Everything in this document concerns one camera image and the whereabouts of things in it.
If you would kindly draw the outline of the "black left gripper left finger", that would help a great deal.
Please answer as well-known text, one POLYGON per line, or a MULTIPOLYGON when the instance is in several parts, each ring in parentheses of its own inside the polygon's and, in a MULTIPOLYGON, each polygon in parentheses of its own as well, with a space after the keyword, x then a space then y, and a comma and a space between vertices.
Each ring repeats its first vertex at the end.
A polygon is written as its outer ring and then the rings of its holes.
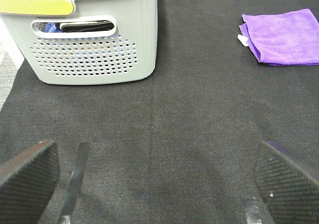
POLYGON ((57 144, 41 141, 0 166, 0 222, 36 224, 60 173, 57 144))

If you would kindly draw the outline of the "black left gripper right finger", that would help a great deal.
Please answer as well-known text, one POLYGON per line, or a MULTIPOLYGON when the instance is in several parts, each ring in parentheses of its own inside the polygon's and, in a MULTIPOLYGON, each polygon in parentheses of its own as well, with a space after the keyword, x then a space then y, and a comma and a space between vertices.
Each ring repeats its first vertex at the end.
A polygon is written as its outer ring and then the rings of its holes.
POLYGON ((277 224, 319 222, 319 170, 274 142, 261 142, 254 179, 277 224))

